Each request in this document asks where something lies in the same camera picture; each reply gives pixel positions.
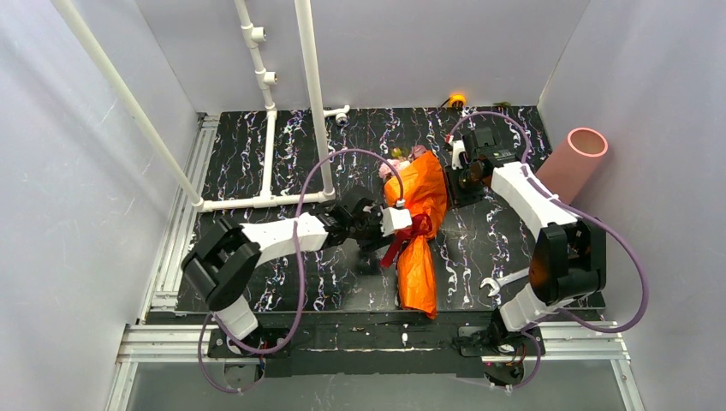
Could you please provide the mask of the pink flower bunch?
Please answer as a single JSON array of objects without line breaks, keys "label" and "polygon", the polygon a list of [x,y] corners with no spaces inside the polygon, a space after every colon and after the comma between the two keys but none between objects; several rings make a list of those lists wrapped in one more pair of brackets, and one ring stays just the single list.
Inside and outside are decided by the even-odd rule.
[{"label": "pink flower bunch", "polygon": [[402,171],[406,169],[414,160],[428,152],[428,149],[422,145],[406,147],[394,147],[390,151],[392,158],[387,159],[387,162],[393,166],[393,169],[381,163],[378,168],[378,176],[385,182],[389,180],[393,175],[393,170]]}]

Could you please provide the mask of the dark red ribbon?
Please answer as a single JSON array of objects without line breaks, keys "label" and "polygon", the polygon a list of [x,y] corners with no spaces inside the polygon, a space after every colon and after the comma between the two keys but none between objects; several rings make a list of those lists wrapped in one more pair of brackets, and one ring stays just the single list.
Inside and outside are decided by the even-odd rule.
[{"label": "dark red ribbon", "polygon": [[431,217],[427,213],[420,213],[412,217],[412,226],[396,233],[393,242],[389,245],[384,257],[381,260],[383,268],[390,267],[396,256],[401,252],[405,243],[417,237],[428,239],[429,232],[433,228]]}]

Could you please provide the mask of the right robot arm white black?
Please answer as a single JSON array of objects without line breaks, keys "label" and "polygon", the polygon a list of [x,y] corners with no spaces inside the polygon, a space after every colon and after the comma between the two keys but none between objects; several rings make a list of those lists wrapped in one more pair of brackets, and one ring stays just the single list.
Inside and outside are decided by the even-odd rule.
[{"label": "right robot arm white black", "polygon": [[451,164],[444,179],[452,209],[481,201],[490,190],[519,215],[536,243],[529,266],[482,286],[496,295],[508,282],[527,280],[516,296],[493,314],[480,339],[510,343],[515,334],[557,309],[602,290],[606,284],[605,233],[556,204],[557,197],[513,151],[498,145],[489,128],[459,140],[448,137]]}]

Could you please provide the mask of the orange wrapping paper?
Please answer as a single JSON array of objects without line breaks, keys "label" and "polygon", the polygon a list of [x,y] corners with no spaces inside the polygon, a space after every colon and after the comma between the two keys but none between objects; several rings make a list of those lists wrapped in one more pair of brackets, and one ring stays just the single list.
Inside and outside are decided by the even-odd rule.
[{"label": "orange wrapping paper", "polygon": [[448,210],[443,168],[430,151],[420,154],[406,168],[384,184],[384,197],[393,206],[404,194],[412,225],[400,231],[389,246],[382,266],[396,265],[399,302],[404,309],[437,316],[437,287],[431,246]]}]

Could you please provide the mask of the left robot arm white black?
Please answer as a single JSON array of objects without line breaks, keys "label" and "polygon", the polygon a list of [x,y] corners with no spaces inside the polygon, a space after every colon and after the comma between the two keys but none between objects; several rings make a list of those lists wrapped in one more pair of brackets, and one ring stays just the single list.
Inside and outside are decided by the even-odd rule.
[{"label": "left robot arm white black", "polygon": [[182,260],[181,271],[223,331],[241,340],[259,326],[243,290],[260,265],[296,252],[336,247],[347,239],[363,251],[377,250],[411,225],[402,201],[387,206],[366,188],[355,187],[339,200],[290,219],[234,223],[221,218]]}]

